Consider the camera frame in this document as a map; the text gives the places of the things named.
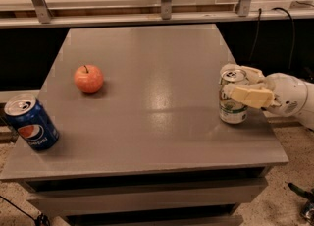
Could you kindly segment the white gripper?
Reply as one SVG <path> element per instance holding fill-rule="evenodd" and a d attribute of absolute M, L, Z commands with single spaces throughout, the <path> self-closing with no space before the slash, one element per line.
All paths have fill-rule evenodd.
<path fill-rule="evenodd" d="M 256 68 L 226 64 L 220 70 L 221 77 L 230 83 L 223 87 L 223 95 L 253 108 L 283 117 L 294 116 L 305 106 L 308 99 L 306 82 L 291 75 L 274 73 L 266 77 Z M 241 85 L 249 82 L 253 85 Z"/>

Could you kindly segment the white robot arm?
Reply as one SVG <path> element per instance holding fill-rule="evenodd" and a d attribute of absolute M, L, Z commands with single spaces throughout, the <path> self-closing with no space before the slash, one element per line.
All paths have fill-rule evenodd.
<path fill-rule="evenodd" d="M 237 64 L 226 64 L 220 71 L 223 101 L 265 109 L 282 117 L 294 117 L 301 125 L 314 129 L 314 84 L 295 76 L 262 71 Z"/>

